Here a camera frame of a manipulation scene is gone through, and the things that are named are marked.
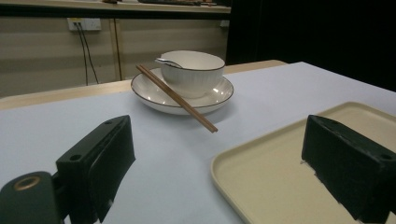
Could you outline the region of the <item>wooden shelf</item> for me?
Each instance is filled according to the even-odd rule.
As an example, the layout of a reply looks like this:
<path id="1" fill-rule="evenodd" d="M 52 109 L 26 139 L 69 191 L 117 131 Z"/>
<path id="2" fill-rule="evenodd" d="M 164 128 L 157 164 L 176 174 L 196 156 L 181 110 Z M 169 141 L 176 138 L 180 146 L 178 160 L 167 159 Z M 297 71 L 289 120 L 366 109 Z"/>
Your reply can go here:
<path id="1" fill-rule="evenodd" d="M 219 6 L 179 6 L 143 4 L 137 0 L 127 0 L 117 4 L 105 3 L 102 0 L 0 0 L 0 6 L 13 7 L 60 7 L 82 9 L 109 9 L 109 10 L 133 10 L 133 11 L 165 11 L 165 12 L 193 12 L 193 13 L 225 13 L 229 14 L 229 7 Z"/>

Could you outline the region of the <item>light blue table mat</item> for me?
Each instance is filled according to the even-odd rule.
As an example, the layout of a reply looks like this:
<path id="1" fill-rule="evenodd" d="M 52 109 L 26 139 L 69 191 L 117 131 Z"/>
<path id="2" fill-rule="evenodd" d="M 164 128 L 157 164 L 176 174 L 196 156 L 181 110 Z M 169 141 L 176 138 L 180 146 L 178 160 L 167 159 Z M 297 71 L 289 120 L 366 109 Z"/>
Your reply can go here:
<path id="1" fill-rule="evenodd" d="M 246 223 L 216 187 L 212 161 L 221 153 L 345 103 L 396 117 L 396 92 L 292 63 L 230 75 L 231 100 L 196 119 L 156 111 L 129 90 L 7 108 L 0 101 L 0 188 L 55 162 L 102 122 L 128 115 L 135 162 L 105 224 Z"/>

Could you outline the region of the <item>white plate with dark rim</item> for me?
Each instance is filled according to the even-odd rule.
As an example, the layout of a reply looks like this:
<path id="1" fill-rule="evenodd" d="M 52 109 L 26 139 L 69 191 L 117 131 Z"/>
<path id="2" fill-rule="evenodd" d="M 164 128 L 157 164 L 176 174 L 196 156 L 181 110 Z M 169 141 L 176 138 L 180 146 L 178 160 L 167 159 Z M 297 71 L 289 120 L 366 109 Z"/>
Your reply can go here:
<path id="1" fill-rule="evenodd" d="M 151 72 L 166 84 L 161 68 L 151 69 Z M 132 80 L 131 87 L 139 97 L 139 100 L 153 109 L 167 114 L 188 115 L 188 112 L 184 108 L 143 74 L 137 75 Z M 221 82 L 202 97 L 187 98 L 180 96 L 199 113 L 205 114 L 224 106 L 233 96 L 233 92 L 233 84 L 227 78 L 222 77 Z"/>

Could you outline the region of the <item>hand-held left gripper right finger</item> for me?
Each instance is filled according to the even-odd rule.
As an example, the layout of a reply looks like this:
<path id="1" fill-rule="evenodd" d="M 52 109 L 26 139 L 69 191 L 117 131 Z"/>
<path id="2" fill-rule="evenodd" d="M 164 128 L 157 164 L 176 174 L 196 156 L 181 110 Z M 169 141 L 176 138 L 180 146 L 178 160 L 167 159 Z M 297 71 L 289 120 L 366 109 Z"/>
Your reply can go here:
<path id="1" fill-rule="evenodd" d="M 302 160 L 334 199 L 362 223 L 396 214 L 396 153 L 346 125 L 307 118 Z"/>

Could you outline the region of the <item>white ribbed bowl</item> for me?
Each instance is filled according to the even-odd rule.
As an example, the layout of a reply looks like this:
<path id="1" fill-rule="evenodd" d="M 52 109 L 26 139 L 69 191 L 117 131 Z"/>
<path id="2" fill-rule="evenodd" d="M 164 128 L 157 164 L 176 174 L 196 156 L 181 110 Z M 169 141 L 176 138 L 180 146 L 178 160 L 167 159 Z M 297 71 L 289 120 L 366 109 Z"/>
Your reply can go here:
<path id="1" fill-rule="evenodd" d="M 200 51 L 174 50 L 159 58 L 173 61 L 183 68 L 160 63 L 163 79 L 176 93 L 187 98 L 202 97 L 222 80 L 225 62 L 218 56 Z"/>

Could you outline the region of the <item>beige plastic tray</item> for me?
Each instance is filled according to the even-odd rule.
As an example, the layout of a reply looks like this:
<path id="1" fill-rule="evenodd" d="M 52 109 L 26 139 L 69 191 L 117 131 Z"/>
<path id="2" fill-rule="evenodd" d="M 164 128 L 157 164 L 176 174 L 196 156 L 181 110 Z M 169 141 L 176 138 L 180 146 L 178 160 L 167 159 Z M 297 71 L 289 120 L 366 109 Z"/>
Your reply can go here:
<path id="1" fill-rule="evenodd" d="M 396 153 L 392 115 L 345 103 L 315 116 L 338 121 Z M 307 118 L 219 154 L 211 173 L 220 193 L 247 224 L 378 224 L 354 219 L 302 160 Z M 389 213 L 385 224 L 396 224 L 396 214 Z"/>

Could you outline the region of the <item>metal spoon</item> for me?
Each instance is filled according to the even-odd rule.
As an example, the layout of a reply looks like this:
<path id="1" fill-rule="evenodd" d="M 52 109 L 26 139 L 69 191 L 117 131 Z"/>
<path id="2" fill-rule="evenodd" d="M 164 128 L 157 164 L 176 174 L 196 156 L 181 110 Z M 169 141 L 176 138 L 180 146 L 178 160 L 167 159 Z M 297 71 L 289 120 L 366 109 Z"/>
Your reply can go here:
<path id="1" fill-rule="evenodd" d="M 174 66 L 174 67 L 177 67 L 177 68 L 183 68 L 180 64 L 175 63 L 175 62 L 170 61 L 170 60 L 166 60 L 164 58 L 156 58 L 154 61 L 156 63 L 166 64 L 166 65 Z"/>

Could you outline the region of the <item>white wall socket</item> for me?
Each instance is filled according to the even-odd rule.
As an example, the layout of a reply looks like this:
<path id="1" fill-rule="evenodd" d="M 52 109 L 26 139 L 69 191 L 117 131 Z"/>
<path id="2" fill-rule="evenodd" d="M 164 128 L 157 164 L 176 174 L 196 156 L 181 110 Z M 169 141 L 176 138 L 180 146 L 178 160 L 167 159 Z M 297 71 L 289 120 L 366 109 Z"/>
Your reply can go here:
<path id="1" fill-rule="evenodd" d="M 70 31 L 101 31 L 102 25 L 99 19 L 95 18 L 68 18 L 68 28 Z"/>

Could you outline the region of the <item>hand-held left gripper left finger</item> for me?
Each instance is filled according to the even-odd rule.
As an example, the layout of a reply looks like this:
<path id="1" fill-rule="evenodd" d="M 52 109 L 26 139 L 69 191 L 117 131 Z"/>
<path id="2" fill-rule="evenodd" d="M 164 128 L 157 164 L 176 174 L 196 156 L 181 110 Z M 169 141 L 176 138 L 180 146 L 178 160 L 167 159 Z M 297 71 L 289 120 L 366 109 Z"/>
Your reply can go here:
<path id="1" fill-rule="evenodd" d="M 56 166 L 71 200 L 71 221 L 76 224 L 102 222 L 134 161 L 128 115 L 101 123 L 65 152 Z"/>

